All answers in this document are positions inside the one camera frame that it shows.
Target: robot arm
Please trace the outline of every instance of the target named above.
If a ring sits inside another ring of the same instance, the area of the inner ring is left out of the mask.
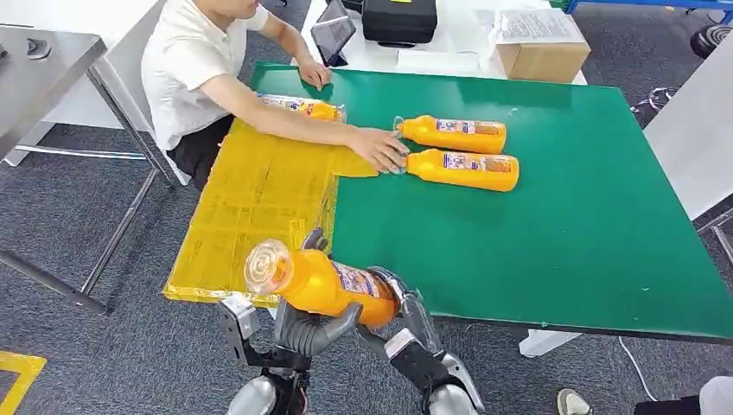
[[[304,248],[323,249],[322,231],[316,229],[303,242]],[[423,412],[430,415],[474,415],[484,412],[481,397],[463,363],[447,353],[432,317],[417,291],[408,290],[392,272],[382,267],[368,269],[385,281],[399,302],[405,323],[389,340],[358,324],[362,307],[352,303],[343,314],[325,325],[319,316],[296,310],[281,301],[277,307],[274,344],[265,353],[249,342],[259,330],[252,303],[241,294],[221,302],[224,328],[240,364],[262,367],[260,376],[247,382],[229,406],[227,415],[300,415],[308,399],[310,359],[351,329],[377,356],[390,361],[423,395]]]
[[[407,290],[397,275],[382,267],[374,266],[369,271],[392,287],[406,327],[385,340],[359,325],[361,340],[377,355],[387,358],[422,393],[425,414],[483,413],[481,396],[468,370],[445,351],[419,292]]]

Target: orange juice bottle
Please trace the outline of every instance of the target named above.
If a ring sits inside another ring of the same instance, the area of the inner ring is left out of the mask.
[[[269,93],[258,93],[257,96],[268,105],[300,111],[312,118],[346,122],[346,107],[344,105],[336,106],[319,99],[286,97],[284,95],[270,95]]]
[[[392,290],[370,272],[333,262],[316,249],[290,251],[277,239],[250,252],[245,281],[253,293],[279,294],[296,309],[325,316],[361,303],[359,322],[372,327],[389,323],[398,311]]]
[[[519,180],[519,160],[430,149],[407,156],[407,172],[428,182],[508,192]]]
[[[507,127],[488,121],[461,121],[423,115],[395,118],[395,128],[405,138],[422,145],[474,153],[500,154],[507,140]]]

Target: bottle label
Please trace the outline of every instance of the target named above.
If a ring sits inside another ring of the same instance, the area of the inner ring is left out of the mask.
[[[332,263],[344,290],[379,298],[379,284],[372,274],[338,262]]]
[[[305,99],[296,97],[286,97],[283,95],[270,95],[269,93],[258,93],[258,97],[267,105],[278,106],[285,110],[299,110],[305,103]]]
[[[443,155],[443,167],[446,169],[494,171],[497,173],[512,171],[509,158],[504,156],[452,153],[448,151]]]
[[[440,132],[462,132],[464,134],[499,134],[501,124],[486,121],[461,121],[459,119],[438,119],[436,129]]]

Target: yellow tape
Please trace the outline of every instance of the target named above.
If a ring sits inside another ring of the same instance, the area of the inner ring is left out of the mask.
[[[10,387],[5,399],[0,403],[0,415],[10,415],[16,411],[23,396],[30,388],[30,384],[33,383],[45,364],[46,359],[42,357],[0,351],[0,370],[15,372],[19,375],[16,383]]]
[[[277,296],[246,293],[244,263],[267,238],[292,249],[321,226],[333,235],[337,178],[377,172],[346,147],[257,133],[236,120],[221,146],[163,295],[215,302],[242,292],[257,306]]]

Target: green table mat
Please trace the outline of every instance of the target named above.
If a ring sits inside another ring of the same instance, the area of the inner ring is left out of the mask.
[[[335,259],[395,271],[432,313],[733,338],[733,297],[618,89],[336,70],[318,93],[272,65],[251,84],[345,104],[354,125],[422,114],[507,124],[505,152],[520,163],[510,193],[408,175],[340,180]]]

